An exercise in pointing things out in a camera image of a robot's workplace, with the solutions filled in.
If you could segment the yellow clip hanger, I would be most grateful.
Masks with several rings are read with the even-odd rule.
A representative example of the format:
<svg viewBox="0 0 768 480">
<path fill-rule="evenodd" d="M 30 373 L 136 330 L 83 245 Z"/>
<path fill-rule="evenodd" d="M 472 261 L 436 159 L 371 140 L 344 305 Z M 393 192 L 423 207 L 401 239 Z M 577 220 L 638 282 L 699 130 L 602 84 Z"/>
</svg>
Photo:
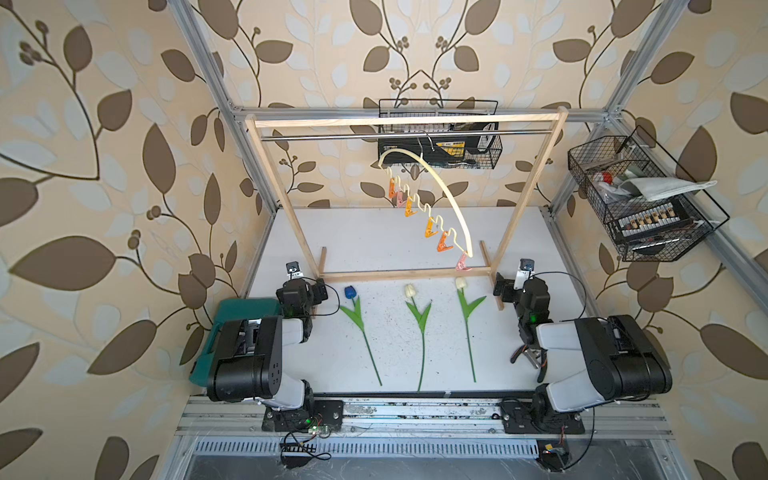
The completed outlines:
<svg viewBox="0 0 768 480">
<path fill-rule="evenodd" d="M 412 189 L 411 186 L 405 180 L 403 180 L 400 175 L 393 170 L 392 167 L 384 167 L 384 160 L 393 154 L 401 154 L 409 157 L 411 160 L 414 160 L 417 164 L 421 165 L 423 169 L 432 177 L 433 181 L 440 188 L 442 196 L 445 200 L 448 201 L 451 209 L 453 210 L 454 216 L 459 222 L 460 230 L 457 230 L 454 227 L 446 228 L 444 218 L 440 214 L 432 213 L 432 204 L 423 202 L 418 191 Z M 452 245 L 447 246 L 447 249 L 456 247 L 459 251 L 462 252 L 464 257 L 474 257 L 471 232 L 461 211 L 461 208 L 458 205 L 455 196 L 453 195 L 453 192 L 435 171 L 435 169 L 425 161 L 422 154 L 416 155 L 407 149 L 393 148 L 385 150 L 383 153 L 381 153 L 376 164 L 379 169 L 384 170 L 388 174 L 389 179 L 391 180 L 391 184 L 394 187 L 393 192 L 389 194 L 390 197 L 393 197 L 395 194 L 402 193 L 405 198 L 405 200 L 402 201 L 402 204 L 406 207 L 407 211 L 412 211 L 413 207 L 417 207 L 419 211 L 424 212 L 428 216 L 428 219 L 432 222 L 432 226 L 436 227 L 445 238 L 451 238 Z"/>
</svg>

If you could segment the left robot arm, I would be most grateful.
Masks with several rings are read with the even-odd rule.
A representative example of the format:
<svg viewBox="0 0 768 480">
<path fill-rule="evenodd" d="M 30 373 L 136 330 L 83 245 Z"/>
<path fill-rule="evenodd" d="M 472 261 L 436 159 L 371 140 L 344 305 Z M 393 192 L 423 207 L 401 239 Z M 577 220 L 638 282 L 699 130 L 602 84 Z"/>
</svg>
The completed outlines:
<svg viewBox="0 0 768 480">
<path fill-rule="evenodd" d="M 283 349 L 309 340 L 313 308 L 327 299 L 322 280 L 296 277 L 274 298 L 222 301 L 191 378 L 205 381 L 206 395 L 214 402 L 265 405 L 265 431 L 317 429 L 322 414 L 312 388 L 284 372 Z"/>
</svg>

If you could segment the pink end clothespin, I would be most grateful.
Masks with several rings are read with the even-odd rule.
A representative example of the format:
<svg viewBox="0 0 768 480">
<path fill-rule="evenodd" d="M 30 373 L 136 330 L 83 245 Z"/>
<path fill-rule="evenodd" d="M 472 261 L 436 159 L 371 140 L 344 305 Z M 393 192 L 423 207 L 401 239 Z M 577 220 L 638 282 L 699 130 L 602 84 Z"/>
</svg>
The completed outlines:
<svg viewBox="0 0 768 480">
<path fill-rule="evenodd" d="M 469 267 L 467 265 L 467 260 L 468 260 L 467 254 L 466 253 L 462 253 L 460 258 L 459 258 L 459 260 L 458 260 L 458 262 L 457 262 L 457 264 L 456 264 L 455 269 L 457 271 L 469 271 L 469 270 L 471 270 L 471 267 Z"/>
</svg>

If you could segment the white artificial tulip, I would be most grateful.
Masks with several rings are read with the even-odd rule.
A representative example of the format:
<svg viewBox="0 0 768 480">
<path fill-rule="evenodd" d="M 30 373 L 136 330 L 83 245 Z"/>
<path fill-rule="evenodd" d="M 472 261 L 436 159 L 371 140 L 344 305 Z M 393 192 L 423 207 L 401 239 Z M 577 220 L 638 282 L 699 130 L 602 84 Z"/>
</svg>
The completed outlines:
<svg viewBox="0 0 768 480">
<path fill-rule="evenodd" d="M 426 325 L 431 310 L 431 304 L 428 304 L 423 310 L 420 310 L 416 304 L 417 290 L 414 285 L 406 284 L 404 287 L 406 305 L 415 318 L 421 338 L 421 360 L 417 391 L 420 392 L 423 385 L 425 364 L 426 364 Z"/>
<path fill-rule="evenodd" d="M 486 296 L 482 296 L 475 300 L 468 301 L 466 296 L 467 287 L 468 287 L 468 283 L 464 277 L 455 278 L 455 288 L 456 288 L 458 300 L 460 303 L 462 317 L 464 321 L 464 327 L 465 327 L 465 336 L 466 336 L 467 350 L 468 350 L 468 356 L 470 361 L 470 369 L 471 369 L 473 382 L 476 383 L 477 376 L 476 376 L 474 356 L 472 351 L 470 318 L 471 318 L 471 315 L 474 313 L 474 311 L 477 309 L 477 307 L 484 302 L 484 300 L 486 299 Z"/>
</svg>

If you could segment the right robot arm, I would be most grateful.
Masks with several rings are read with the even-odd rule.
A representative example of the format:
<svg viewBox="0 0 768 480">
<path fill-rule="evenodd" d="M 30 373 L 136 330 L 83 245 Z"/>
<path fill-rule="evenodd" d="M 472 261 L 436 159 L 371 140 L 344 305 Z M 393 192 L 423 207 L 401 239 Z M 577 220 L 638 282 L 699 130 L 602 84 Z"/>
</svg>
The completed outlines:
<svg viewBox="0 0 768 480">
<path fill-rule="evenodd" d="M 523 341 L 510 362 L 526 356 L 538 369 L 535 390 L 528 398 L 501 402 L 505 430 L 510 433 L 585 432 L 580 414 L 591 407 L 620 400 L 644 401 L 671 390 L 667 361 L 628 315 L 554 321 L 550 318 L 547 283 L 520 270 L 507 279 L 498 274 L 495 297 L 514 306 Z M 547 383 L 548 354 L 579 353 L 584 367 Z"/>
</svg>

